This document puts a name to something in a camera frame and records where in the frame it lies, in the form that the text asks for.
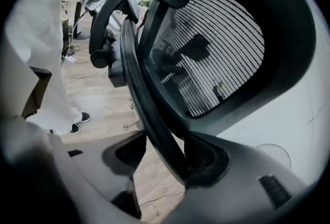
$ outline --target cable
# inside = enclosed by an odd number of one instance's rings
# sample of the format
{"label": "cable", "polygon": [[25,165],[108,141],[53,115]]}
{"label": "cable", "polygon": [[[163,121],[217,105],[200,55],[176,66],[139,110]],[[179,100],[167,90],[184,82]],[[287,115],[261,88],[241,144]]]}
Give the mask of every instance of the cable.
{"label": "cable", "polygon": [[143,204],[141,204],[141,205],[139,205],[139,206],[143,206],[143,205],[145,205],[145,204],[147,204],[147,203],[157,201],[157,200],[159,200],[159,199],[161,199],[161,198],[163,198],[163,197],[171,197],[171,196],[176,196],[176,195],[180,195],[180,194],[184,194],[184,193],[185,193],[185,192],[181,192],[181,193],[177,193],[177,194],[173,194],[173,195],[163,195],[163,196],[161,196],[161,197],[159,197],[159,198],[157,198],[157,199],[147,201],[147,202],[145,202],[145,203],[143,203]]}
{"label": "cable", "polygon": [[160,188],[162,188],[162,187],[169,186],[169,185],[180,185],[180,184],[179,184],[179,183],[171,183],[171,184],[168,184],[168,185],[162,185],[162,186],[156,188],[155,190],[153,190],[151,193],[149,193],[149,194],[147,194],[146,196],[144,196],[143,198],[141,198],[138,202],[140,202],[142,199],[146,198],[147,196],[150,196],[154,191],[156,191],[156,190],[158,190],[158,189],[160,189]]}
{"label": "cable", "polygon": [[96,74],[100,73],[103,69],[101,69],[100,71],[98,71],[98,72],[96,72],[96,73],[90,74],[90,75],[86,75],[86,76],[82,76],[82,77],[77,77],[77,78],[71,79],[71,80],[69,80],[68,82],[64,83],[63,85],[65,86],[65,85],[68,84],[69,82],[71,82],[71,81],[73,81],[73,80],[76,80],[76,79],[79,79],[79,78],[86,78],[86,77],[90,77],[90,76],[96,75]]}
{"label": "cable", "polygon": [[76,26],[78,25],[78,22],[80,21],[80,19],[83,18],[83,16],[84,16],[86,13],[87,13],[87,11],[84,12],[84,13],[82,14],[82,16],[79,17],[79,19],[77,20],[77,22],[76,22],[76,23],[74,24],[74,26],[72,27],[72,29],[71,29],[71,39],[70,39],[70,42],[69,42],[69,44],[66,46],[66,48],[64,48],[62,51],[66,50],[66,49],[71,45],[72,40],[73,40],[74,30],[75,30]]}
{"label": "cable", "polygon": [[87,59],[87,60],[84,60],[84,61],[76,61],[76,63],[84,63],[84,62],[87,62],[89,61],[90,59]]}
{"label": "cable", "polygon": [[80,50],[88,49],[88,47],[80,48],[79,45],[70,45],[70,50],[67,52],[67,56],[73,56],[75,53],[79,52]]}

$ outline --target mesh backrest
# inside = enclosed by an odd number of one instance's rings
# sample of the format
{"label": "mesh backrest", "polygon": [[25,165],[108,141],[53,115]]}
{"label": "mesh backrest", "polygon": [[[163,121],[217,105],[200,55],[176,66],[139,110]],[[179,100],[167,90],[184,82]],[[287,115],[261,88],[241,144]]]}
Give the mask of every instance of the mesh backrest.
{"label": "mesh backrest", "polygon": [[200,116],[246,83],[261,65],[262,32],[234,0],[190,0],[169,9],[149,64],[178,106]]}

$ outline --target sneaker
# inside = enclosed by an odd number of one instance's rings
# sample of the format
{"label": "sneaker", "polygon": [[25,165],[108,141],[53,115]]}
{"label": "sneaker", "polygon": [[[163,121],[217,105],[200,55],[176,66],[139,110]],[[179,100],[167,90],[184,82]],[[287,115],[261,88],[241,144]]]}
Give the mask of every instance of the sneaker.
{"label": "sneaker", "polygon": [[81,123],[86,123],[88,121],[90,121],[91,119],[91,115],[87,112],[82,112],[82,119],[81,119]]}
{"label": "sneaker", "polygon": [[71,129],[71,131],[70,131],[69,133],[71,133],[71,134],[75,134],[75,133],[78,133],[79,130],[80,130],[79,125],[78,125],[78,124],[73,124],[73,125],[72,125],[72,129]]}

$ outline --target table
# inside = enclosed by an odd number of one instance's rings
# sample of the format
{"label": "table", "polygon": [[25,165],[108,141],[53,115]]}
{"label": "table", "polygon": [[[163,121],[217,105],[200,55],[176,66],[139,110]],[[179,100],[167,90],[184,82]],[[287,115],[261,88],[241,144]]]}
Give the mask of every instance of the table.
{"label": "table", "polygon": [[[74,13],[74,23],[73,23],[73,25],[75,25],[81,16],[81,9],[82,9],[83,5],[81,4],[80,0],[61,0],[61,1],[77,3],[76,10]],[[78,31],[78,26],[76,26],[76,28],[74,29],[74,32],[72,35],[73,39],[83,40],[83,39],[90,38],[90,31],[88,31],[88,32],[86,32],[86,31],[83,32],[83,30],[81,30],[81,32],[77,32],[77,31]]]}

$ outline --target wooden floor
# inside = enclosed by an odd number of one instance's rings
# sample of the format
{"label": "wooden floor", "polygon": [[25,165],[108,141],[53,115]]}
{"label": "wooden floor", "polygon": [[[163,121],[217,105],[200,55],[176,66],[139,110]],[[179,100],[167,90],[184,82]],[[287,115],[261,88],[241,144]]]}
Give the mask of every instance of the wooden floor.
{"label": "wooden floor", "polygon": [[[67,9],[69,17],[72,18],[74,6],[69,4]],[[88,30],[91,17],[86,14],[82,23],[83,29]],[[80,47],[80,51],[74,55],[77,61],[89,59],[88,42],[89,39],[73,41],[73,45]],[[62,64],[64,82],[98,71],[90,61],[75,64],[64,61]],[[108,70],[103,69],[98,74],[77,79],[65,85],[71,105],[92,116],[88,123],[80,126],[78,134],[66,135],[63,138],[65,143],[92,141],[137,130],[136,126],[131,127],[128,131],[123,129],[123,126],[134,123],[137,118],[130,108],[131,102],[127,87],[114,88],[107,75]],[[177,141],[182,147],[183,142],[178,139]],[[149,141],[146,154],[134,174],[134,180],[144,222],[160,223],[184,195],[185,188],[178,184],[170,174]],[[164,185],[169,186],[154,191]]]}

